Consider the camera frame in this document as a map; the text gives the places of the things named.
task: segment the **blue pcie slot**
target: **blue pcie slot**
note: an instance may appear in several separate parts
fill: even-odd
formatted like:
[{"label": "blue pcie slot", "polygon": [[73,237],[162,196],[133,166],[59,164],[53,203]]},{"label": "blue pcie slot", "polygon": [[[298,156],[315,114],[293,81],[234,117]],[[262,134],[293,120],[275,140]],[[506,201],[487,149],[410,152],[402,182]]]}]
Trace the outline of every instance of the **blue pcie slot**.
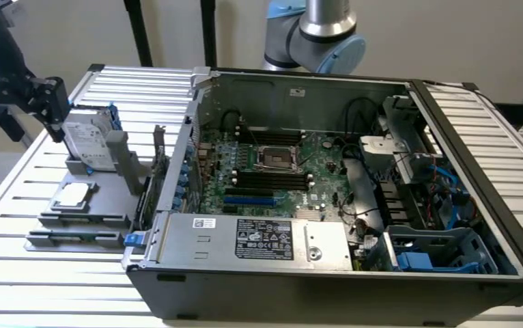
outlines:
[{"label": "blue pcie slot", "polygon": [[223,202],[226,204],[237,205],[262,205],[262,206],[277,206],[277,200],[274,198],[261,197],[225,197]]}]

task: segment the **warning label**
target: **warning label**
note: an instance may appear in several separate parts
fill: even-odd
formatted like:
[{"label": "warning label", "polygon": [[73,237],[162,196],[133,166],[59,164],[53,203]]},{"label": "warning label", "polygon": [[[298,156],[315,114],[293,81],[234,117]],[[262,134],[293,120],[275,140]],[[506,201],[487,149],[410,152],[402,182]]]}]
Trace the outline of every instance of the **warning label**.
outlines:
[{"label": "warning label", "polygon": [[293,223],[238,219],[235,255],[258,260],[293,261]]},{"label": "warning label", "polygon": [[66,122],[63,126],[82,162],[99,171],[114,171],[114,161],[102,129],[93,124],[74,122]]}]

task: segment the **power supply label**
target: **power supply label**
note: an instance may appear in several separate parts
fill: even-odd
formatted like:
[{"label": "power supply label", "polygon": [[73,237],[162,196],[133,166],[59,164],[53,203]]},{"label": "power supply label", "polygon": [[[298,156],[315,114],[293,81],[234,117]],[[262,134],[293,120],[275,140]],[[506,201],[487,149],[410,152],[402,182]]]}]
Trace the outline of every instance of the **power supply label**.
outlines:
[{"label": "power supply label", "polygon": [[290,221],[238,219],[235,255],[255,260],[295,259]]}]

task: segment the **motherboard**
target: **motherboard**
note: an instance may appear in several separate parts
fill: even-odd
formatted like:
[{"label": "motherboard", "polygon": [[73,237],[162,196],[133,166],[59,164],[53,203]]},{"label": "motherboard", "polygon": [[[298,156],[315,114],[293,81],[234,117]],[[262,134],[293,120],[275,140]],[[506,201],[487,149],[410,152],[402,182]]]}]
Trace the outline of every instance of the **motherboard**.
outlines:
[{"label": "motherboard", "polygon": [[350,193],[337,136],[203,131],[201,213],[341,222]]}]

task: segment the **blue latch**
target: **blue latch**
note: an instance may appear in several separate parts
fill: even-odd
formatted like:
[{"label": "blue latch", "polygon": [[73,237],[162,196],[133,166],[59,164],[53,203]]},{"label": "blue latch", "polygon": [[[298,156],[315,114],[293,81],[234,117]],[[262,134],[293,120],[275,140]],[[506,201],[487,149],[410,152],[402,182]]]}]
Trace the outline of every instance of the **blue latch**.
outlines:
[{"label": "blue latch", "polygon": [[145,231],[134,232],[126,236],[125,246],[145,248],[146,247],[145,239],[146,239]]}]

